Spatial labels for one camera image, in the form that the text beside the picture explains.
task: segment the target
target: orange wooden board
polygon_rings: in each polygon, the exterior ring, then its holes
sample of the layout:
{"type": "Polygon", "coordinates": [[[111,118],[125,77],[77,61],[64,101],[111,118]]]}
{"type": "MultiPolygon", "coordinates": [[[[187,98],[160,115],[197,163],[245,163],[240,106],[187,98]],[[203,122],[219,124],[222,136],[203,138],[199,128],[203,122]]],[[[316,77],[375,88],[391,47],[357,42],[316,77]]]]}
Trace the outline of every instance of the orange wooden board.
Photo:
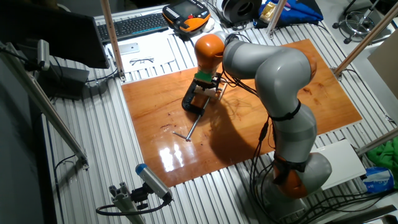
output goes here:
{"type": "MultiPolygon", "coordinates": [[[[317,74],[298,98],[313,111],[318,134],[362,119],[310,40],[285,46],[316,55],[317,74]]],[[[252,158],[267,119],[258,98],[227,87],[221,101],[210,101],[192,142],[172,134],[187,135],[196,119],[181,107],[196,72],[193,68],[122,86],[144,162],[169,187],[252,158]]],[[[254,80],[244,82],[254,87],[254,80]]],[[[272,150],[266,142],[262,145],[262,154],[272,150]]]]}

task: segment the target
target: black keyboard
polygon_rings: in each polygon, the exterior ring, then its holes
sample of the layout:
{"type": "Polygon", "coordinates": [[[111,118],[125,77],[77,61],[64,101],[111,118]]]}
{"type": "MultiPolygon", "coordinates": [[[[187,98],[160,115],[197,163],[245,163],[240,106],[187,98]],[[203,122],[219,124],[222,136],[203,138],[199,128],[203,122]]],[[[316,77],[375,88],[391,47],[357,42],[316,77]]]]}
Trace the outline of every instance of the black keyboard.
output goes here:
{"type": "MultiPolygon", "coordinates": [[[[139,16],[132,19],[115,22],[114,29],[118,40],[131,39],[142,35],[167,30],[169,25],[162,13],[139,16]]],[[[110,43],[106,25],[98,26],[99,36],[104,44],[110,43]]]]}

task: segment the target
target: eyeglasses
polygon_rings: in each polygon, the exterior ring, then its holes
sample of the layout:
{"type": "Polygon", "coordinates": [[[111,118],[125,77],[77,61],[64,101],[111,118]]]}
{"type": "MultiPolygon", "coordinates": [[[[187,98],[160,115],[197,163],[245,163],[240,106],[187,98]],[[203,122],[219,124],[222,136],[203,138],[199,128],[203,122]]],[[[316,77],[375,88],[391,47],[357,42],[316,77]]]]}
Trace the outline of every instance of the eyeglasses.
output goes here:
{"type": "Polygon", "coordinates": [[[130,60],[130,63],[131,63],[131,66],[133,66],[133,65],[135,65],[137,62],[139,62],[140,64],[142,64],[142,63],[146,63],[146,62],[154,63],[154,61],[155,61],[155,59],[154,59],[153,57],[147,57],[147,58],[143,58],[143,59],[138,59],[138,58],[131,59],[131,60],[130,60]]]}

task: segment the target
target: metal rod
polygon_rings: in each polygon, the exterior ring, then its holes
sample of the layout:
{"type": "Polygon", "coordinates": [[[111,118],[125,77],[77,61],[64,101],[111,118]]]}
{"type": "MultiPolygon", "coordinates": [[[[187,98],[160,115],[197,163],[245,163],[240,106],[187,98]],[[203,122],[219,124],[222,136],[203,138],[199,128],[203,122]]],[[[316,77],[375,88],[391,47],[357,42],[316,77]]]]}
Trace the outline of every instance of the metal rod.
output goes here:
{"type": "Polygon", "coordinates": [[[116,31],[114,29],[114,24],[112,20],[112,12],[109,6],[108,0],[101,0],[101,7],[104,13],[104,18],[106,22],[106,28],[108,30],[109,39],[111,40],[113,55],[116,60],[116,67],[118,69],[120,79],[122,81],[126,81],[126,77],[124,76],[124,69],[122,63],[122,57],[120,56],[119,45],[118,45],[118,38],[116,37],[116,31]]]}
{"type": "Polygon", "coordinates": [[[375,147],[378,147],[381,144],[384,144],[387,141],[390,141],[391,139],[393,139],[397,136],[398,136],[398,128],[395,128],[392,131],[389,131],[387,134],[380,136],[376,140],[374,140],[374,141],[370,142],[369,144],[365,145],[364,147],[358,149],[357,153],[360,156],[364,153],[369,152],[370,150],[374,149],[375,147]]]}
{"type": "MultiPolygon", "coordinates": [[[[12,44],[7,44],[6,49],[10,52],[17,54],[16,49],[12,44]]],[[[69,131],[68,127],[62,121],[57,111],[52,106],[49,98],[41,89],[36,79],[27,71],[21,61],[9,54],[0,53],[0,57],[7,65],[8,69],[17,78],[19,83],[24,87],[25,91],[29,94],[35,104],[40,108],[46,118],[51,122],[52,126],[57,130],[62,139],[68,144],[70,149],[76,154],[76,156],[83,163],[83,168],[88,168],[88,161],[86,154],[81,150],[81,147],[77,143],[75,137],[69,131]]]]}
{"type": "Polygon", "coordinates": [[[272,33],[274,32],[274,28],[279,20],[280,15],[282,14],[282,11],[284,10],[286,2],[287,2],[287,0],[279,0],[278,1],[278,5],[276,6],[274,16],[272,16],[272,19],[269,22],[267,31],[266,31],[270,38],[272,38],[272,33]]]}
{"type": "MultiPolygon", "coordinates": [[[[205,105],[203,106],[203,109],[206,109],[207,104],[209,103],[209,101],[210,101],[210,97],[207,98],[207,101],[206,101],[205,105]]],[[[188,135],[186,137],[183,136],[182,134],[176,133],[175,131],[173,131],[173,134],[176,134],[177,136],[185,139],[186,141],[191,141],[191,135],[192,135],[193,131],[195,130],[195,128],[198,126],[200,118],[201,118],[201,115],[199,114],[197,120],[192,125],[192,128],[191,128],[191,130],[189,130],[189,133],[188,133],[188,135]]]]}
{"type": "Polygon", "coordinates": [[[340,73],[365,49],[366,46],[378,35],[393,18],[398,14],[398,2],[390,9],[384,18],[373,28],[373,30],[355,47],[355,49],[343,60],[343,62],[334,70],[335,76],[340,73]]]}

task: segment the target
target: green object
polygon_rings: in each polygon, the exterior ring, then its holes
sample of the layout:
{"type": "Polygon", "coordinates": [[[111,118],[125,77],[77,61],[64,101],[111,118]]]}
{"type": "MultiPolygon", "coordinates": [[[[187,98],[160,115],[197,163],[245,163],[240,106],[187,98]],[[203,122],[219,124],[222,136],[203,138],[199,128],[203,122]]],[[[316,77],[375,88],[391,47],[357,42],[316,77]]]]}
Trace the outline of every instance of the green object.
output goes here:
{"type": "Polygon", "coordinates": [[[398,137],[366,153],[376,166],[391,170],[394,176],[394,188],[398,189],[398,137]]]}
{"type": "Polygon", "coordinates": [[[211,80],[213,79],[213,74],[199,71],[198,73],[195,74],[195,78],[203,82],[211,83],[211,80]]]}

